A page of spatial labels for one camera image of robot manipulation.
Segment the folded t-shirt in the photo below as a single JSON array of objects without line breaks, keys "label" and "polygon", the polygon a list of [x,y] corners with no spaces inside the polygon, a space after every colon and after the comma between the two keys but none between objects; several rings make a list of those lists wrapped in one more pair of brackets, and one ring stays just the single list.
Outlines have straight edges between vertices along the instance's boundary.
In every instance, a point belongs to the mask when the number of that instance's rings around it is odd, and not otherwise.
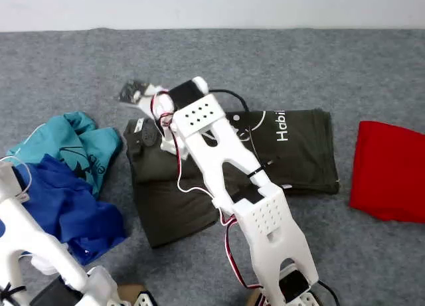
[{"label": "folded t-shirt", "polygon": [[425,222],[425,135],[359,124],[350,206],[381,220]]},{"label": "folded t-shirt", "polygon": [[[244,145],[251,149],[248,122],[256,150],[270,179],[284,185],[285,193],[337,193],[339,183],[333,159],[333,139],[329,113],[321,110],[288,112],[229,113],[230,124]],[[151,246],[178,240],[214,223],[217,210],[202,192],[182,193],[177,189],[175,155],[162,151],[161,136],[151,119],[141,130],[130,120],[124,132],[131,165],[133,197]],[[208,144],[214,137],[204,135]],[[230,195],[247,185],[246,175],[225,163],[225,185]],[[188,156],[183,161],[183,188],[203,187],[203,176]]]}]

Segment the perforated plate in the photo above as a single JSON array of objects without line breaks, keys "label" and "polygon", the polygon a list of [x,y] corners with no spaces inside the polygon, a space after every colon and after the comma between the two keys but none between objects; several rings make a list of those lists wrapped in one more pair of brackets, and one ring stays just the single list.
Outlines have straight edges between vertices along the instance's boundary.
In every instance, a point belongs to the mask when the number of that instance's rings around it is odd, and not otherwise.
[{"label": "perforated plate", "polygon": [[178,110],[173,116],[179,134],[186,138],[214,121],[225,117],[223,109],[212,94]]},{"label": "perforated plate", "polygon": [[252,212],[252,217],[261,234],[269,234],[274,231],[282,221],[281,202],[276,198],[268,198],[261,202],[261,206]]}]

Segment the black cable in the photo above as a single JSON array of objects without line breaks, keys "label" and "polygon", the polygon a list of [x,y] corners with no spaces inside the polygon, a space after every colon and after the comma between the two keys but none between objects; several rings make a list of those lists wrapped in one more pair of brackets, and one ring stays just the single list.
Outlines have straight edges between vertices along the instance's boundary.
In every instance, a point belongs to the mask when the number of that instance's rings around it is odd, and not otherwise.
[{"label": "black cable", "polygon": [[335,300],[335,304],[336,306],[341,306],[339,304],[339,300],[338,300],[338,296],[337,294],[332,290],[332,288],[330,288],[328,285],[326,285],[325,283],[323,283],[322,281],[318,281],[318,284],[322,285],[324,288],[326,288],[332,295],[333,299]]},{"label": "black cable", "polygon": [[247,116],[248,116],[248,133],[250,135],[252,150],[253,150],[255,157],[257,158],[258,162],[262,166],[263,163],[260,160],[260,156],[258,155],[257,150],[255,149],[254,140],[252,139],[252,129],[251,129],[251,125],[250,125],[250,108],[248,108],[248,105],[246,104],[245,99],[242,98],[241,96],[239,96],[236,92],[233,92],[232,90],[227,90],[227,89],[211,89],[209,92],[224,92],[226,94],[229,94],[229,95],[239,99],[240,103],[242,104],[242,107],[244,108],[244,110],[245,110],[245,112],[247,113]]},{"label": "black cable", "polygon": [[14,289],[11,289],[11,286],[12,285],[9,282],[4,289],[2,289],[0,287],[0,304],[2,305],[3,304],[3,301],[8,301],[13,306],[19,306],[18,302],[15,301],[12,298],[12,295],[13,294],[16,294],[16,293],[18,293],[20,291],[24,291],[27,288],[25,286],[19,286],[19,287],[16,287]]}]

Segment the gray carpet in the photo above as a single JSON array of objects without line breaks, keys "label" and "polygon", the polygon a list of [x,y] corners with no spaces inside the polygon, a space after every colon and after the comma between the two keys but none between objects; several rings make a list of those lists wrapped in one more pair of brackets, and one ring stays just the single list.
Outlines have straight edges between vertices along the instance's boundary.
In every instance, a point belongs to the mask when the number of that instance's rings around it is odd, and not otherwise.
[{"label": "gray carpet", "polygon": [[[195,75],[242,94],[255,110],[323,108],[333,116],[341,192],[290,197],[320,278],[342,305],[425,305],[425,225],[380,222],[350,209],[357,126],[385,121],[425,132],[425,31],[110,31],[0,34],[0,146],[40,123],[82,110],[120,132],[136,110],[114,103],[129,78],[166,86]],[[237,101],[220,99],[226,110]],[[243,305],[215,225],[152,250],[131,199],[124,153],[110,168],[101,199],[123,212],[131,234],[95,264],[118,283],[142,282],[160,305]],[[248,245],[231,234],[243,274]],[[23,262],[32,293],[50,278]],[[332,300],[317,288],[326,305]]]}]

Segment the white wire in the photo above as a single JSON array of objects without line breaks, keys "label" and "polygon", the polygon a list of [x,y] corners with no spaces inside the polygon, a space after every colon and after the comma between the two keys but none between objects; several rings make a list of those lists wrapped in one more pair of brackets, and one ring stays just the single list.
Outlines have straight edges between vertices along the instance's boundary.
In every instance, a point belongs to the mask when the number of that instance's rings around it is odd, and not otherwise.
[{"label": "white wire", "polygon": [[189,192],[194,191],[194,190],[202,191],[202,192],[204,192],[205,194],[209,195],[211,199],[213,199],[213,198],[214,198],[214,196],[213,196],[210,192],[208,192],[207,190],[205,190],[205,189],[203,189],[203,188],[200,188],[200,187],[192,187],[192,188],[190,188],[190,189],[188,189],[188,190],[185,190],[185,189],[183,189],[182,187],[180,187],[181,173],[182,173],[182,171],[183,171],[183,168],[182,168],[182,165],[181,165],[181,156],[180,156],[180,155],[179,155],[178,160],[179,160],[179,167],[180,167],[180,170],[179,170],[179,177],[177,178],[177,188],[178,188],[181,192],[183,192],[183,193],[189,193]]},{"label": "white wire", "polygon": [[4,161],[4,160],[7,160],[7,159],[15,159],[15,160],[17,160],[28,171],[29,181],[28,181],[27,186],[19,194],[15,195],[16,197],[20,197],[22,194],[24,194],[24,193],[26,193],[28,191],[29,187],[31,186],[31,183],[33,182],[33,176],[31,175],[31,171],[29,171],[28,165],[25,162],[23,162],[22,160],[20,160],[18,157],[14,156],[14,155],[8,155],[6,157],[1,158],[0,161]]},{"label": "white wire", "polygon": [[[33,134],[37,131],[37,130],[39,130],[42,126],[44,126],[45,125],[45,123],[42,123],[42,124],[40,124],[37,128],[35,128],[34,130],[33,130],[33,132],[31,132],[31,134],[25,139],[25,141],[24,141],[24,143],[23,143],[23,145],[24,144],[26,144],[27,142],[28,142],[28,140],[33,136]],[[17,155],[18,154],[18,152],[21,150],[21,147],[19,147],[17,150],[16,150],[16,152],[15,152],[15,154]]]}]

